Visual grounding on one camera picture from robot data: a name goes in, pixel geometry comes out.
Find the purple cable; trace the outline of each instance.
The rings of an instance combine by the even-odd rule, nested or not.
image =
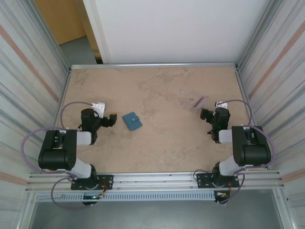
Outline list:
[[[61,126],[62,126],[63,128],[65,128],[65,127],[64,127],[63,121],[62,121],[62,113],[63,113],[64,109],[66,109],[66,107],[69,106],[69,105],[71,105],[71,104],[86,104],[86,105],[89,105],[89,106],[92,105],[92,104],[90,104],[90,103],[81,102],[81,101],[76,101],[76,102],[71,102],[71,103],[66,104],[66,105],[62,108],[61,113],[60,113]]]
[[[229,103],[229,102],[242,102],[242,103],[244,103],[245,105],[247,105],[248,106],[248,108],[249,108],[249,111],[250,111],[250,117],[249,117],[249,122],[248,122],[248,125],[250,125],[251,124],[251,121],[252,121],[252,109],[251,109],[251,107],[250,107],[250,104],[248,104],[246,101],[244,101],[244,100],[240,100],[240,99],[231,99],[231,100],[227,100],[227,101],[224,101],[224,102],[222,102],[222,103],[219,103],[219,105],[220,104],[225,104],[225,103]]]
[[[56,181],[55,184],[53,185],[53,187],[52,187],[52,189],[51,189],[51,200],[52,200],[53,204],[55,204],[55,205],[58,206],[59,208],[65,209],[65,210],[80,210],[80,209],[86,209],[86,208],[90,207],[90,205],[81,206],[81,207],[64,207],[64,206],[58,204],[58,203],[55,201],[54,196],[53,196],[53,192],[54,192],[55,186],[56,186],[59,182],[61,182],[62,180],[68,180],[69,178],[74,179],[73,177],[65,177],[65,178],[59,179],[59,180]]]
[[[65,128],[61,128],[61,127],[55,127],[55,126],[48,126],[48,127],[42,127],[42,128],[39,128],[37,130],[34,130],[32,132],[30,132],[28,135],[26,135],[24,137],[24,139],[22,140],[21,142],[21,146],[20,146],[20,152],[21,152],[21,156],[22,156],[22,159],[24,160],[24,162],[33,170],[35,170],[36,172],[38,173],[43,173],[43,174],[62,174],[62,173],[65,173],[64,171],[54,171],[54,172],[48,172],[48,171],[44,171],[44,170],[41,170],[37,167],[35,167],[34,165],[32,165],[28,159],[26,158],[25,156],[25,153],[24,153],[24,144],[25,144],[25,141],[31,137],[32,135],[34,135],[35,133],[39,132],[39,131],[43,131],[43,130],[53,130],[53,129],[58,129],[58,130],[66,130]],[[69,173],[69,172],[66,172],[68,175],[70,176],[75,176],[74,174],[72,173]]]

